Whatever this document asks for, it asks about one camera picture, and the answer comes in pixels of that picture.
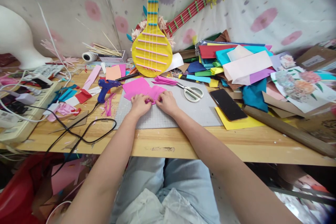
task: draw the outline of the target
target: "hand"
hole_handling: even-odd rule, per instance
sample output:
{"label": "hand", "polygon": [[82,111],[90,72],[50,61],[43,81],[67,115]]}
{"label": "hand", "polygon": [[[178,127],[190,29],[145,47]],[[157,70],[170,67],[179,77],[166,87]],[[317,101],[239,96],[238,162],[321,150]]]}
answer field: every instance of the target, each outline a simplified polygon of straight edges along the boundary
{"label": "hand", "polygon": [[163,93],[161,93],[159,95],[158,100],[156,100],[155,103],[160,109],[163,110],[163,112],[172,117],[174,116],[174,114],[180,111],[180,108],[178,107],[176,100],[173,96],[173,93],[171,91],[166,90]]}
{"label": "hand", "polygon": [[137,94],[131,98],[131,102],[132,108],[130,114],[132,116],[140,118],[150,110],[152,102],[154,102],[154,100],[149,96]]}

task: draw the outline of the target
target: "person's right hand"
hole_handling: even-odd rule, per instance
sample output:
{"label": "person's right hand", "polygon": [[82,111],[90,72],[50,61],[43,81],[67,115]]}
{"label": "person's right hand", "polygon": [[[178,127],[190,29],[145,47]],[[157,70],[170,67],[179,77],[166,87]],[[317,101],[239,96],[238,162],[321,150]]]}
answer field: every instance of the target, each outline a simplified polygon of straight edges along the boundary
{"label": "person's right hand", "polygon": [[161,93],[155,103],[160,109],[163,110],[163,112],[170,116],[173,116],[180,110],[171,91],[166,90]]}

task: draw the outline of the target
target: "wooden table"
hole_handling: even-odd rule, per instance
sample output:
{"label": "wooden table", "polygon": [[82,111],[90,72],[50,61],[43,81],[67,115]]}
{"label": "wooden table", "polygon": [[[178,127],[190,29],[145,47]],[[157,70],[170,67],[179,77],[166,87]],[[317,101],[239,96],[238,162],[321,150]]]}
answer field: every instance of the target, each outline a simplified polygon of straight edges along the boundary
{"label": "wooden table", "polygon": [[[73,75],[73,83],[82,87],[89,76],[88,73],[82,72],[79,75]],[[113,100],[112,114],[115,114],[118,108],[119,100],[121,99],[122,88],[113,88],[116,93]],[[98,95],[87,101],[87,104],[78,105],[83,110],[91,111],[97,102]],[[86,125],[75,127],[73,132],[83,133],[91,121],[101,116],[103,105],[99,105],[93,114],[87,119]],[[61,134],[61,131],[51,133],[54,129],[59,128],[57,121],[51,123],[47,120],[40,122],[29,140],[20,144],[17,148],[25,151],[46,151],[48,147]],[[93,141],[100,137],[104,132],[107,132],[112,127],[110,122],[97,122],[91,127],[85,139]],[[303,146],[302,144],[284,136],[276,130],[268,127],[254,127],[239,130],[226,130],[224,126],[206,127],[219,140],[226,144],[241,160],[244,162],[262,162],[262,163],[287,163],[301,165],[318,165],[318,166],[336,166],[336,161],[328,157],[323,157],[321,154]],[[78,153],[100,154],[104,150],[115,131],[97,142],[96,144],[88,145],[81,142],[78,145]],[[52,148],[53,152],[69,152],[65,146],[69,142],[75,141],[75,137],[66,134]],[[132,156],[147,156],[147,157],[165,157],[165,158],[183,158],[196,159],[191,144],[179,128],[160,128],[160,129],[137,129],[135,131],[135,140],[132,149]]]}

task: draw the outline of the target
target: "blue glue gun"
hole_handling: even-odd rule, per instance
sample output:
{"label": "blue glue gun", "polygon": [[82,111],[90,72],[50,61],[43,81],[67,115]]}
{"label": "blue glue gun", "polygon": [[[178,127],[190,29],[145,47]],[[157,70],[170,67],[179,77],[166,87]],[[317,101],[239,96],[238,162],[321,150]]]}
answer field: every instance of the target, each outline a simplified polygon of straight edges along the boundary
{"label": "blue glue gun", "polygon": [[98,81],[98,85],[101,87],[101,91],[98,96],[98,102],[104,103],[105,95],[107,94],[107,92],[113,87],[121,86],[121,83],[118,81],[114,81],[114,80],[105,81],[104,79],[100,79]]}

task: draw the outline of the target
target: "jeans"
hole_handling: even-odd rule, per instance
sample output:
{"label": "jeans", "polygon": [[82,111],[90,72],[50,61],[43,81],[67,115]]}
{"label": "jeans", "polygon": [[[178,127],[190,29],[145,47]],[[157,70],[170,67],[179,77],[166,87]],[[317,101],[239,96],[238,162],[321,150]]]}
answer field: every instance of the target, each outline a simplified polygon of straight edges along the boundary
{"label": "jeans", "polygon": [[160,202],[175,188],[207,223],[220,223],[209,169],[201,160],[131,157],[115,199],[111,223],[145,188]]}

